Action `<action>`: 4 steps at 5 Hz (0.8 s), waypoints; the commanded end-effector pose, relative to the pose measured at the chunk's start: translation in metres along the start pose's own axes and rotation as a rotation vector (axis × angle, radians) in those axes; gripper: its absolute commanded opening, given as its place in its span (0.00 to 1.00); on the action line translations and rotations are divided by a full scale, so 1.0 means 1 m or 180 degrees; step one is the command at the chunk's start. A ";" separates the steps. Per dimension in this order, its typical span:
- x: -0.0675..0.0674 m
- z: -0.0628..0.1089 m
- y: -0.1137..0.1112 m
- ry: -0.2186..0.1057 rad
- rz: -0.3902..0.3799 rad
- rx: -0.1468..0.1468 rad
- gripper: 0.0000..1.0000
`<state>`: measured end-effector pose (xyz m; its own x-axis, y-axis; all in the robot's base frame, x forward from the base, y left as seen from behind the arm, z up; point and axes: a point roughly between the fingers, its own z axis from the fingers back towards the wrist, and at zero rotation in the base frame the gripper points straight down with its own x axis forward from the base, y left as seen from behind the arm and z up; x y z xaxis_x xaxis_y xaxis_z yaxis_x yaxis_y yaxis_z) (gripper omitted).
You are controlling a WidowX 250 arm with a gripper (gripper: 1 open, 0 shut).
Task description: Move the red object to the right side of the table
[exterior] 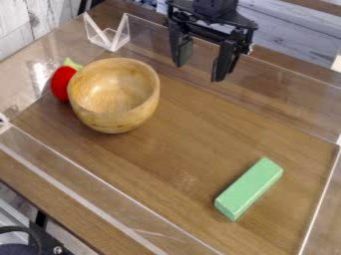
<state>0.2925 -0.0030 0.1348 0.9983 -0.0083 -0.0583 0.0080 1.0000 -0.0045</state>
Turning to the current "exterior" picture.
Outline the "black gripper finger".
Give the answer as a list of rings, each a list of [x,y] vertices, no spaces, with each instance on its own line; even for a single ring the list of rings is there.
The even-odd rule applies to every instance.
[[[187,33],[186,26],[175,21],[170,21],[170,53],[174,64],[180,68],[190,56],[192,48],[192,38]]]
[[[219,44],[218,56],[212,62],[211,80],[220,82],[234,70],[239,58],[239,47],[234,41],[224,40]]]

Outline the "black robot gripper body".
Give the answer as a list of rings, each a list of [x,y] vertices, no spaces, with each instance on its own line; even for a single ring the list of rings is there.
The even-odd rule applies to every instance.
[[[247,55],[258,24],[236,11],[238,0],[167,0],[171,36],[202,38],[214,44],[223,41]]]

